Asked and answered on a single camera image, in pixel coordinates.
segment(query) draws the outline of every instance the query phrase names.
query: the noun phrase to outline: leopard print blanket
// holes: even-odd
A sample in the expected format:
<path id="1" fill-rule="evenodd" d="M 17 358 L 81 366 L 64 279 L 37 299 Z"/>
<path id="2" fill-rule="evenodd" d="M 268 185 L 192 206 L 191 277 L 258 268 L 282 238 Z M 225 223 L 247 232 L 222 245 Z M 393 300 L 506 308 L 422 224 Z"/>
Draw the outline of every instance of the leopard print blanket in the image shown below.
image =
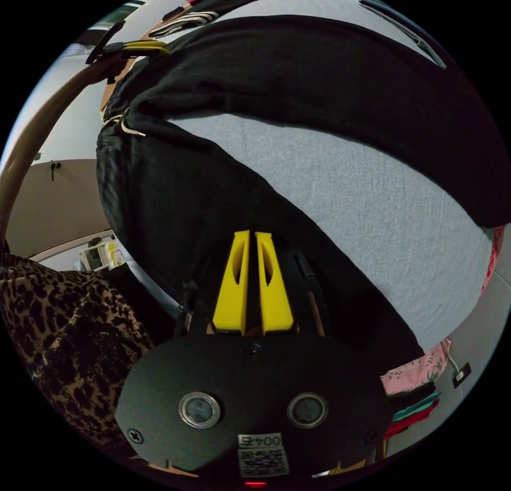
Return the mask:
<path id="1" fill-rule="evenodd" d="M 53 271 L 0 254 L 0 312 L 33 382 L 81 435 L 135 452 L 114 418 L 123 383 L 153 347 L 126 299 L 94 271 Z"/>

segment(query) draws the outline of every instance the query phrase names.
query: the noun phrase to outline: red cloth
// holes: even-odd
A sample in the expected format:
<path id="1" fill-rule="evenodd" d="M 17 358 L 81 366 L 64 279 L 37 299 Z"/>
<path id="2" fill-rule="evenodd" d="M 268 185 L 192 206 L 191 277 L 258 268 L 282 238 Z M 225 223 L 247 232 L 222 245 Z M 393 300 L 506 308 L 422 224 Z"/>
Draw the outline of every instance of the red cloth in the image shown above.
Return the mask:
<path id="1" fill-rule="evenodd" d="M 403 418 L 402 420 L 399 420 L 398 422 L 394 422 L 390 424 L 390 427 L 387 429 L 387 432 L 385 433 L 385 436 L 383 439 L 389 439 L 392 438 L 392 436 L 400 433 L 401 431 L 405 430 L 407 427 L 410 427 L 410 425 L 413 425 L 414 423 L 421 422 L 422 420 L 425 420 L 428 416 L 430 416 L 430 413 L 438 406 L 439 400 L 434 402 L 429 408 L 419 411 L 418 413 L 415 413 L 413 415 L 407 416 L 406 418 Z"/>

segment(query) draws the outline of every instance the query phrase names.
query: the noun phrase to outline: cable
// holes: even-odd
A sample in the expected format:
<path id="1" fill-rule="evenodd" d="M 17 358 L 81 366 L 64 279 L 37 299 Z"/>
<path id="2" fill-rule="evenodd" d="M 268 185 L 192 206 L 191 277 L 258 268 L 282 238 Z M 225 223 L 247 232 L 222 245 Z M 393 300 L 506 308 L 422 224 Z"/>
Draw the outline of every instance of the cable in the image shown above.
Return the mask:
<path id="1" fill-rule="evenodd" d="M 449 351 L 449 344 L 445 340 L 442 340 L 442 347 L 447 354 L 447 359 L 449 360 L 451 365 L 454 367 L 454 370 L 456 371 L 456 376 L 457 376 L 459 374 L 459 367 L 458 367 L 458 365 L 456 365 L 456 362 L 452 359 L 451 353 Z"/>

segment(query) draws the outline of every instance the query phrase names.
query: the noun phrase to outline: black fabric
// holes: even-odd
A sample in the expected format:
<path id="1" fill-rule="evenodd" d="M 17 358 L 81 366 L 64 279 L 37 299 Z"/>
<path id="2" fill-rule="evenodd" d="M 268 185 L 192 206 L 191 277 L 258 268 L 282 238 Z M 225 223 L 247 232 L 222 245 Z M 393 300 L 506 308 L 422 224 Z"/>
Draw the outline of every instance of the black fabric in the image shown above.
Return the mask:
<path id="1" fill-rule="evenodd" d="M 297 33 L 302 23 L 306 28 Z M 147 135 L 132 136 L 119 124 L 109 124 L 98 138 L 97 179 L 112 229 L 135 261 L 177 301 L 182 300 L 182 284 L 213 244 L 235 231 L 271 232 L 302 249 L 323 286 L 333 336 L 361 351 L 374 372 L 383 375 L 423 356 L 390 303 L 310 218 L 218 145 L 164 121 L 167 115 L 207 106 L 250 112 L 252 103 L 268 120 L 304 118 L 314 126 L 323 120 L 320 115 L 330 119 L 330 109 L 337 109 L 334 102 L 306 117 L 303 110 L 314 112 L 316 104 L 308 105 L 311 99 L 302 93 L 311 91 L 306 84 L 289 91 L 298 76 L 314 82 L 319 75 L 317 67 L 308 68 L 311 63 L 296 66 L 298 51 L 287 45 L 288 38 L 318 38 L 322 28 L 332 36 L 330 22 L 265 17 L 213 26 L 169 45 L 168 58 L 136 64 L 111 97 L 106 117 L 130 106 L 127 127 Z M 337 31 L 349 39 L 345 25 L 335 26 L 334 36 Z M 312 46 L 311 40 L 306 44 Z M 243 71 L 238 78 L 243 68 L 250 73 Z M 254 69 L 265 71 L 262 79 Z M 314 95 L 321 105 L 325 91 Z"/>
<path id="2" fill-rule="evenodd" d="M 435 393 L 435 390 L 435 383 L 431 382 L 399 397 L 391 396 L 390 404 L 392 412 L 396 414 L 398 411 L 405 410 L 407 407 L 412 407 L 429 395 Z"/>
<path id="3" fill-rule="evenodd" d="M 124 296 L 155 346 L 173 338 L 176 320 L 160 307 L 127 264 L 99 273 Z"/>
<path id="4" fill-rule="evenodd" d="M 120 82 L 107 117 L 130 105 L 128 126 L 150 130 L 144 115 L 218 110 L 331 131 L 415 168 L 478 226 L 511 222 L 511 162 L 459 69 L 353 24 L 295 15 L 220 21 L 167 48 Z"/>

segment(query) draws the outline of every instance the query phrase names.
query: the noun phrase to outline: bed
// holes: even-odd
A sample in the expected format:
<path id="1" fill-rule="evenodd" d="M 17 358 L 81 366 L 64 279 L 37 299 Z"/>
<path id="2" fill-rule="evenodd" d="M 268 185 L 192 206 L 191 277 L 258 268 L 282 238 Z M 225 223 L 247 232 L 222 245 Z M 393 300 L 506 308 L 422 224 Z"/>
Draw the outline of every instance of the bed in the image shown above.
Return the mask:
<path id="1" fill-rule="evenodd" d="M 211 24 L 318 13 L 377 31 L 432 60 L 358 0 L 259 0 Z M 194 30 L 160 40 L 169 43 Z M 217 143 L 307 214 L 383 293 L 424 351 L 447 337 L 477 304 L 494 230 L 476 226 L 451 196 L 404 163 L 329 133 L 252 117 L 205 112 L 169 121 Z M 176 302 L 121 251 L 155 299 L 175 313 Z"/>

